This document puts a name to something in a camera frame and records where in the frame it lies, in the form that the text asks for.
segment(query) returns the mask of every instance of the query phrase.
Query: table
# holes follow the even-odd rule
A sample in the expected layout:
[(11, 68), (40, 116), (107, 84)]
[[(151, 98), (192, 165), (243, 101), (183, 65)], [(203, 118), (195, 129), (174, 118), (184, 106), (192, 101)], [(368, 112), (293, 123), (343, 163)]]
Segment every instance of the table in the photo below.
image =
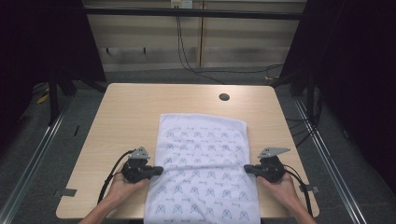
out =
[[(228, 101), (219, 96), (226, 93)], [(153, 165), (160, 115), (165, 113), (201, 113), (241, 119), (247, 123), (250, 160), (264, 147), (289, 147), (279, 155), (308, 184), (304, 167), (294, 146), (288, 125), (273, 88), (264, 86), (191, 85), (191, 84), (111, 84), (98, 109), (80, 152), (67, 189), (76, 189), (74, 197), (63, 196), (56, 214), (59, 218), (85, 217), (97, 203), (99, 192), (117, 159), (127, 150), (145, 147)], [(300, 200), (304, 195), (298, 189)], [(261, 217), (289, 217), (263, 187), (258, 186)], [(123, 206), (107, 217), (142, 218), (148, 187), (134, 193)], [(318, 205), (309, 192), (314, 216)]]

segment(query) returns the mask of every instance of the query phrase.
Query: folded towel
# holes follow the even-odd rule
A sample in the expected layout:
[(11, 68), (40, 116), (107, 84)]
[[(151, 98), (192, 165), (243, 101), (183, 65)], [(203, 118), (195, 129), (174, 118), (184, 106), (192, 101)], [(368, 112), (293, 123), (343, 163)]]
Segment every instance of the folded towel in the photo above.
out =
[(260, 223), (244, 121), (201, 114), (161, 115), (145, 223)]

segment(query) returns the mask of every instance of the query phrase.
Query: person's left hand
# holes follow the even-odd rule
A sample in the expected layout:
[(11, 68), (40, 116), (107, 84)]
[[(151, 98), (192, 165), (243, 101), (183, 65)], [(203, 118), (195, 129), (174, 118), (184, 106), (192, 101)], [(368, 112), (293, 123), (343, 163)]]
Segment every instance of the person's left hand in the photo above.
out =
[(121, 173), (121, 168), (116, 172), (111, 183), (110, 190), (104, 200), (109, 200), (114, 207), (124, 203), (137, 189), (141, 189), (149, 183), (148, 179), (142, 179), (137, 183), (128, 182)]

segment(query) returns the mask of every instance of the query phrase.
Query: forearm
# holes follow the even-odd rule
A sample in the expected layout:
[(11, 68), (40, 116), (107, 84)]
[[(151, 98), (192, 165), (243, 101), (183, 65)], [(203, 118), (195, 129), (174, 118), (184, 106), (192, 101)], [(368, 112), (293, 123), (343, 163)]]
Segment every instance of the forearm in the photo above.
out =
[(298, 223), (316, 224), (317, 222), (306, 211), (298, 198), (292, 198), (287, 201), (286, 207), (291, 211)]
[(116, 208), (116, 205), (107, 198), (104, 198), (86, 217), (84, 217), (84, 219), (79, 222), (79, 224), (102, 223), (114, 208)]

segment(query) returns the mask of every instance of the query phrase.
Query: black round hole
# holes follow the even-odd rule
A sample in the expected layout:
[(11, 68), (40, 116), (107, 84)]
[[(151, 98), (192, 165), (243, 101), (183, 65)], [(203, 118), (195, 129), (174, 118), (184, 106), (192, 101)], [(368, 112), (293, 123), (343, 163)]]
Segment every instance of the black round hole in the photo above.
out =
[(222, 101), (228, 101), (228, 100), (230, 100), (230, 95), (227, 94), (227, 93), (222, 93), (222, 94), (219, 96), (219, 98), (220, 98), (220, 100), (222, 100)]

